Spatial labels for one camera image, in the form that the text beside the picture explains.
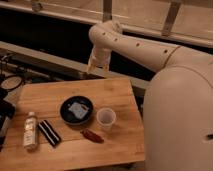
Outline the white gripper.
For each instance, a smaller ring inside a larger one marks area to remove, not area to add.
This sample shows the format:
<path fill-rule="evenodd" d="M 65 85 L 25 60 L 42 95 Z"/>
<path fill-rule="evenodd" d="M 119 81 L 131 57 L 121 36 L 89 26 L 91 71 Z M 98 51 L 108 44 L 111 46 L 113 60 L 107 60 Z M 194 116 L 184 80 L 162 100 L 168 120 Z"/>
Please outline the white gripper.
<path fill-rule="evenodd" d="M 86 73 L 90 74 L 95 67 L 103 68 L 104 77 L 109 75 L 109 64 L 111 60 L 111 51 L 105 48 L 94 46 L 90 54 Z"/>

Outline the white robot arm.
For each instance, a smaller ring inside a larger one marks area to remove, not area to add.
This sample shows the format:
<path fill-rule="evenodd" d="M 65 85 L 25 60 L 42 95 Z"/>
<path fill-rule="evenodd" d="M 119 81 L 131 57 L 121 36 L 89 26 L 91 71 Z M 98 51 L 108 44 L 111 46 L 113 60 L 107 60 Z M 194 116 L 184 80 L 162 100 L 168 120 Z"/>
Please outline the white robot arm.
<path fill-rule="evenodd" d="M 146 171 L 213 171 L 213 55 L 126 36 L 117 21 L 93 25 L 88 69 L 113 51 L 155 73 L 143 103 Z"/>

